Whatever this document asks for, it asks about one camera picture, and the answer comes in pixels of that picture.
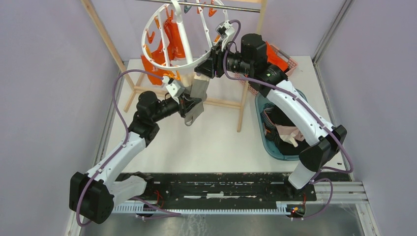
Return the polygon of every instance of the white tabletop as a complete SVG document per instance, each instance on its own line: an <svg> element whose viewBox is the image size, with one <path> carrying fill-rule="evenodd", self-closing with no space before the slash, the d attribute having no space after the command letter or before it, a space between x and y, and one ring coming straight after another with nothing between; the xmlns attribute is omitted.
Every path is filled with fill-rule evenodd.
<svg viewBox="0 0 417 236"><path fill-rule="evenodd" d="M290 77L294 86L307 97L308 103L323 118L329 120L328 111L313 68L310 56L293 57L298 68ZM128 69L142 69L139 59L130 60ZM131 73L135 83L139 73ZM150 86L145 77L143 86ZM208 96L240 101L243 86L227 78L215 78L210 82ZM136 95L128 113L122 111L131 89L123 83L119 108L127 124L136 111ZM248 92L243 115L243 126L236 132L239 110L204 105L205 111L191 127L174 114L158 122L160 131L152 143L139 153L124 172L146 173L218 173L218 172L292 172L299 161L280 161L272 158L264 149L259 131L254 96ZM124 137L124 128L116 116L107 152ZM341 154L337 154L326 166L345 170Z"/></svg>

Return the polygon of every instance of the gray floor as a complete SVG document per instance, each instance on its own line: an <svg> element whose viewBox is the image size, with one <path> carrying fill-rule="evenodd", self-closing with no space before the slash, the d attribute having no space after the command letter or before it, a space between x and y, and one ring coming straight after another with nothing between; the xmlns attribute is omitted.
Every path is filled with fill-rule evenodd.
<svg viewBox="0 0 417 236"><path fill-rule="evenodd" d="M308 205L307 215L322 206ZM134 215L113 214L101 225L83 229L83 236L362 236L354 205L330 205L320 216L291 222L280 215L186 215L143 222Z"/></svg>

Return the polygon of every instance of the wooden frame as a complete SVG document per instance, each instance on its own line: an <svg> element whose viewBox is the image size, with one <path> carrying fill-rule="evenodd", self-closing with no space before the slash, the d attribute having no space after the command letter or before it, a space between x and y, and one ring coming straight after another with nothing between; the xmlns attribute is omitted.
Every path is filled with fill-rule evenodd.
<svg viewBox="0 0 417 236"><path fill-rule="evenodd" d="M117 49L115 45L113 44L109 34L107 33L103 23L101 22L100 18L97 15L97 12L94 9L93 4L91 3L91 0L80 0L83 4L84 8L86 9L87 13L89 14L91 20L94 22L95 27L97 28L97 31L100 33L101 38L103 39L104 43L106 44L107 48L110 51L110 54L112 55L113 59L115 60L116 64L119 67L119 70L121 72L126 71L126 67L123 64L123 61L121 60L121 57L119 53L117 52ZM258 24L256 27L256 33L260 34L262 30L262 25L264 22L265 17L265 11L267 7L267 1L268 0L235 0L235 1L245 1L245 2L257 2L261 3L261 12L258 19ZM166 91L160 90L160 89L154 89L154 88L146 88L141 87L142 81L145 77L145 74L141 74L138 78L138 81L136 84L133 83L132 78L126 74L124 78L126 79L127 83L129 84L130 88L132 89L132 92L130 94L129 100L126 103L124 107L124 111L127 112L132 105L132 102L138 93L142 93L146 90L154 91L157 95L165 95ZM213 105L213 106L220 106L220 107L227 107L227 108L233 108L233 109L239 109L239 119L238 119L238 132L242 129L242 122L243 122L243 111L244 106L246 103L246 95L249 88L249 83L246 81L243 92L242 92L242 99L240 102L234 102L234 101L227 101L227 100L221 100L221 99L215 99L215 98L207 98L207 100L204 102L204 104Z"/></svg>

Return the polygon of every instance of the pink basket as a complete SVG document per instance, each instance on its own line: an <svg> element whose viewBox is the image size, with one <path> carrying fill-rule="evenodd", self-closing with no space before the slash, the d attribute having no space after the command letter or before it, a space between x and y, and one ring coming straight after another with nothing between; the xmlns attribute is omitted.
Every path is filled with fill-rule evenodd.
<svg viewBox="0 0 417 236"><path fill-rule="evenodd" d="M290 77L292 74L293 74L293 72L294 72L294 70L297 68L297 66L298 66L298 63L294 60L294 59L292 59L289 55L287 55L285 52L283 52L283 51L281 51L281 50L279 50L279 48L278 47L276 47L275 45L273 45L273 44L271 44L271 47L272 47L272 49L274 50L274 52L278 55L278 56L280 56L280 57L284 57L284 58L286 58L288 61L287 61L287 64L288 64L288 68L290 69L289 71L287 71L287 73L285 73L288 77ZM235 73L235 77L236 78L241 78L242 77L242 75L240 75L240 74L238 74L238 73ZM243 84L243 85L245 85L245 82L246 81L243 81L243 80L240 80L240 83L241 84ZM258 91L256 91L256 90L254 90L250 85L249 85L249 88L248 88L248 90L253 94L253 95L257 95L258 94Z"/></svg>

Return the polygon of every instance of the plastic basket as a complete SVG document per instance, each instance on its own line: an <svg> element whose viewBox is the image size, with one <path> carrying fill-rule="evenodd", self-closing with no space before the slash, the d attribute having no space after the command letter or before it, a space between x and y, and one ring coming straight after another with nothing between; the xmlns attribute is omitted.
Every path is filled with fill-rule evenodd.
<svg viewBox="0 0 417 236"><path fill-rule="evenodd" d="M307 101L304 93L297 89L299 94ZM264 134L264 126L261 117L261 112L264 110L264 106L267 103L271 103L268 99L263 97L260 93L255 96L256 115L258 116L259 130L261 131L262 143L264 143L265 150L273 158L281 161L298 161L298 155L283 155L272 141L266 139Z"/></svg>
<svg viewBox="0 0 417 236"><path fill-rule="evenodd" d="M277 46L271 44L271 47L278 56L284 57L288 60L287 64L288 64L288 68L290 70L287 71L287 73L285 73L285 74L288 77L290 77L293 74L294 70L297 68L298 63L294 59L292 59L289 55L287 55L285 52L279 50L279 48ZM235 73L235 77L236 78L241 78L241 75L239 73ZM243 85L245 85L245 82L246 81L240 80L240 83L243 84ZM258 94L258 91L254 90L250 85L248 87L248 90L255 96Z"/></svg>

